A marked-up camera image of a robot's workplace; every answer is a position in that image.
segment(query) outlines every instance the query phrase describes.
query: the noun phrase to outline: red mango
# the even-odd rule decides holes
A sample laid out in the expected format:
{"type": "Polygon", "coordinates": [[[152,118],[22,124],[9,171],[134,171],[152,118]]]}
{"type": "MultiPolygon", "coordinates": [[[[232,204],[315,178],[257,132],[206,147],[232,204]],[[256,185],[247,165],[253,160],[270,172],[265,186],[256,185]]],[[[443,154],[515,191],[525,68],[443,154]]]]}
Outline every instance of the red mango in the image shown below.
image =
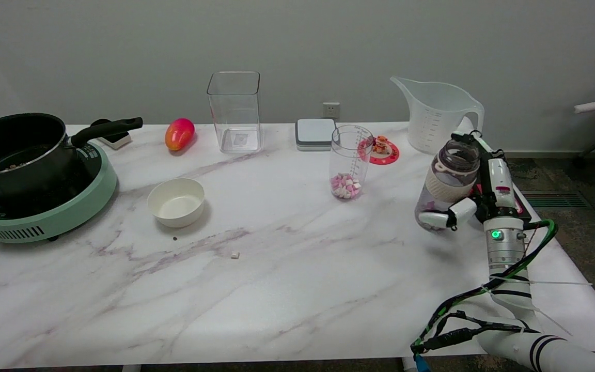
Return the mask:
{"type": "Polygon", "coordinates": [[[194,124],[186,118],[178,118],[167,128],[165,144],[172,151],[185,147],[194,136],[194,124]]]}

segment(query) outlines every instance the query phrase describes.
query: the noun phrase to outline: white ceramic bowl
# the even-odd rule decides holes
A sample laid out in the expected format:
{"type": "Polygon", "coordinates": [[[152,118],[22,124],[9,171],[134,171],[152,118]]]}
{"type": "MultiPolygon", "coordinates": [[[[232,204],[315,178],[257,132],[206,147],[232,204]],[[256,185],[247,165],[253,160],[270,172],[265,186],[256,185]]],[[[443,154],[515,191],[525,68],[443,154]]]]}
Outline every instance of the white ceramic bowl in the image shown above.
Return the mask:
{"type": "Polygon", "coordinates": [[[200,183],[194,179],[175,178],[158,184],[148,195],[146,205],[162,224],[185,227],[201,216],[204,198],[200,183]]]}

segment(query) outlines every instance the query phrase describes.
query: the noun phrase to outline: robotic hand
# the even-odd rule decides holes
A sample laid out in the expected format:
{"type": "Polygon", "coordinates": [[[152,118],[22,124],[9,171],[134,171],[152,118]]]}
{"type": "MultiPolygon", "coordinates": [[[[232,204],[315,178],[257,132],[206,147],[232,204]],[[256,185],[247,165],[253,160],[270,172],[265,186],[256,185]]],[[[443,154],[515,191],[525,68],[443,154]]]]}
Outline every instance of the robotic hand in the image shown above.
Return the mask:
{"type": "Polygon", "coordinates": [[[493,151],[481,139],[481,133],[454,132],[457,141],[474,144],[481,153],[479,179],[481,193],[466,197],[446,211],[421,212],[422,222],[440,228],[451,228],[473,215],[483,223],[488,247],[490,278],[488,283],[442,302],[420,337],[411,345],[419,372],[428,371],[421,354],[444,348],[476,337],[481,347],[491,355],[515,360],[538,372],[595,372],[595,353],[569,343],[565,339],[541,333],[534,314],[529,289],[527,265],[554,237],[557,224],[550,220],[524,223],[518,217],[513,183],[502,150],[493,151]],[[548,227],[548,233],[538,247],[526,254],[525,230],[548,227]],[[515,319],[488,318],[479,320],[463,311],[451,308],[470,297],[489,292],[493,301],[513,313],[515,319]],[[440,334],[448,318],[461,318],[479,328],[461,328],[440,334]],[[434,335],[426,339],[431,330],[434,335]]]}

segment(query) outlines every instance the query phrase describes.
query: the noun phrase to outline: pot handle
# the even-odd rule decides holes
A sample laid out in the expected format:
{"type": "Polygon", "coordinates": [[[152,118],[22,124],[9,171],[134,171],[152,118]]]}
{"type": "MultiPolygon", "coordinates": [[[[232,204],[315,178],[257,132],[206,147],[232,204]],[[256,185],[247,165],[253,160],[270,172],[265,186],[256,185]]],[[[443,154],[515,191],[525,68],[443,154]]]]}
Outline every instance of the pot handle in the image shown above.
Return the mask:
{"type": "Polygon", "coordinates": [[[106,122],[80,130],[76,135],[68,137],[66,144],[69,147],[80,148],[87,144],[87,141],[94,138],[128,132],[128,130],[139,129],[142,125],[144,125],[144,120],[140,117],[106,122]]]}

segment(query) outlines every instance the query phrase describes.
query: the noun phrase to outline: clear plastic container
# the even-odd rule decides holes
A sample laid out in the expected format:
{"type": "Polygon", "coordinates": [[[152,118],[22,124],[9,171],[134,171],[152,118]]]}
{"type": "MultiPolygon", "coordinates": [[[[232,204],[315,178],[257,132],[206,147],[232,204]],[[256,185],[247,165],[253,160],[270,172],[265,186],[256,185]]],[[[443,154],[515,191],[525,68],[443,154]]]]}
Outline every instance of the clear plastic container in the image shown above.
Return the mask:
{"type": "Polygon", "coordinates": [[[371,159],[373,134],[357,125],[342,125],[332,132],[330,189],[338,198],[361,194],[371,159]]]}
{"type": "Polygon", "coordinates": [[[222,71],[210,77],[208,101],[222,152],[250,153],[263,148],[258,115],[260,73],[222,71]]]}
{"type": "Polygon", "coordinates": [[[427,230],[442,230],[419,220],[425,210],[446,212],[469,195],[477,180],[479,150],[463,142],[448,141],[434,156],[415,207],[417,223],[427,230]]]}
{"type": "Polygon", "coordinates": [[[408,101],[408,142],[416,150],[437,153],[468,113],[477,114],[476,129],[481,132],[483,105],[469,92],[447,83],[417,82],[398,76],[390,80],[399,86],[408,101]]]}

